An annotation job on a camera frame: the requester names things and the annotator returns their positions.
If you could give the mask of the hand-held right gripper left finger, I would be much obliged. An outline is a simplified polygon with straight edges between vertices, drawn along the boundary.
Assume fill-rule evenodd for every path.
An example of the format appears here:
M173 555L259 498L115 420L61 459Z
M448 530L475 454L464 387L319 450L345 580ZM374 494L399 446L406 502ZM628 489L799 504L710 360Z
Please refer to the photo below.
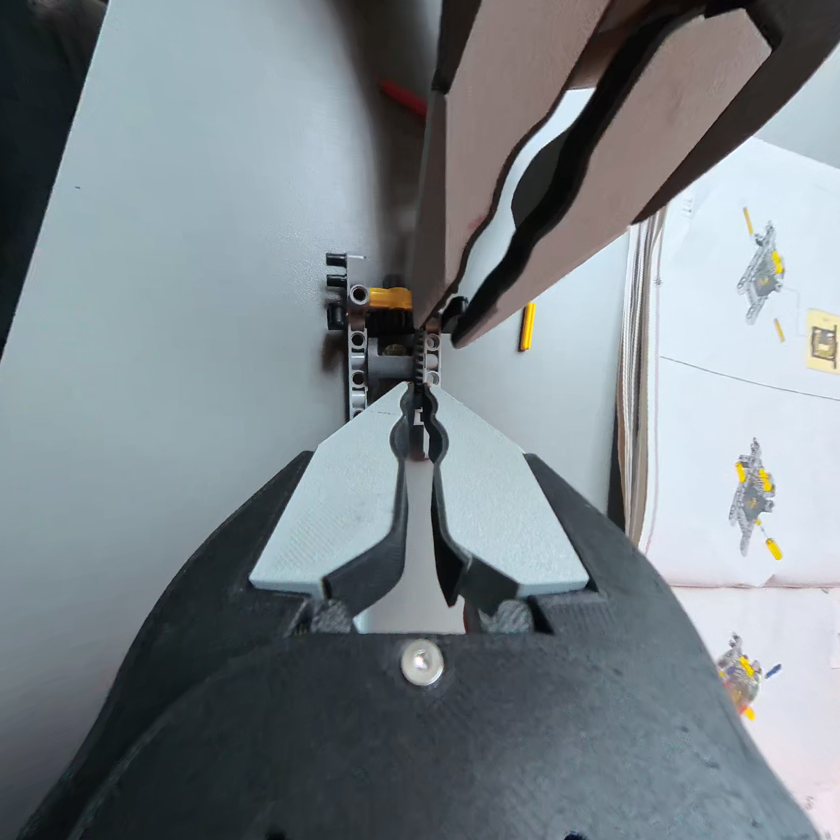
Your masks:
M318 445L250 572L256 589L338 601L355 617L396 586L413 396L395 386Z

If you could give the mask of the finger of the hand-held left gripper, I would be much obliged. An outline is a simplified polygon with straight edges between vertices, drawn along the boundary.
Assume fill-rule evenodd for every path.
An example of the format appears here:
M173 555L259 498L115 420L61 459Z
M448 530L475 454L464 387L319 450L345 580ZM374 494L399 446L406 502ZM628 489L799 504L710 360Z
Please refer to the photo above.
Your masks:
M550 114L609 6L442 3L410 251L417 327L458 281L510 158Z
M466 347L764 126L834 47L773 48L741 7L665 7L595 34L517 146L452 291Z

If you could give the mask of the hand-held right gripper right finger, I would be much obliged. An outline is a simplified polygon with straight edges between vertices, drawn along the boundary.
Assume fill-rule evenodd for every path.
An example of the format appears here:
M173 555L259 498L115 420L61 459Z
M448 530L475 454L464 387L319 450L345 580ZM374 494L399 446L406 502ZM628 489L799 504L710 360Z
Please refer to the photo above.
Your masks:
M589 574L525 452L438 385L424 389L423 420L446 603L494 615L504 602L585 589Z

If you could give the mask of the grey lego frame assembly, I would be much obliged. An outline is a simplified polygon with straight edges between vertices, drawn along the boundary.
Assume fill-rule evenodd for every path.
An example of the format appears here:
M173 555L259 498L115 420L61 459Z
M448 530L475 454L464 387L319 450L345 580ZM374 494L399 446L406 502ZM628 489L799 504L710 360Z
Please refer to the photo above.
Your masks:
M325 285L333 291L326 304L327 328L342 333L346 344L347 418L352 420L399 384L408 384L414 399L411 449L414 459L431 459L424 391L442 384L443 337L450 334L467 309L466 297L453 296L442 310L434 312L417 328L413 317L413 296L399 274L385 276L379 283L364 278L363 255L328 252ZM422 384L413 381L371 381L367 371L368 333L413 333L425 331L425 373Z

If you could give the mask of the red lego axle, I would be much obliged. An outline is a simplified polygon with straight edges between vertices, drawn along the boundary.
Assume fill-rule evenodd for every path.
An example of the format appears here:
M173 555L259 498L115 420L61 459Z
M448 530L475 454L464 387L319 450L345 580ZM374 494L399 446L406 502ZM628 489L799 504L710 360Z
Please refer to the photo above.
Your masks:
M414 117L425 123L427 119L427 101L424 98L387 79L378 82L378 89L389 101L410 112Z

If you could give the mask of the lego instruction booklet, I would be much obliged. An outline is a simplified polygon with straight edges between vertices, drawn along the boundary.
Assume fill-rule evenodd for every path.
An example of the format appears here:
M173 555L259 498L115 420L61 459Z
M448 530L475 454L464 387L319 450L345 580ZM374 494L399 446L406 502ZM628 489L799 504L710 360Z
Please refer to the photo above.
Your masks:
M636 226L626 524L741 728L838 838L838 169L761 140Z

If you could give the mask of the person's dark clothing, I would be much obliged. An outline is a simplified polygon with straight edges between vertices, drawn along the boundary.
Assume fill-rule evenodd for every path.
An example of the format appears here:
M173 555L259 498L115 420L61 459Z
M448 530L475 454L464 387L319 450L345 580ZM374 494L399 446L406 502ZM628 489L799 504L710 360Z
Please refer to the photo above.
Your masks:
M1 349L107 1L1 2Z

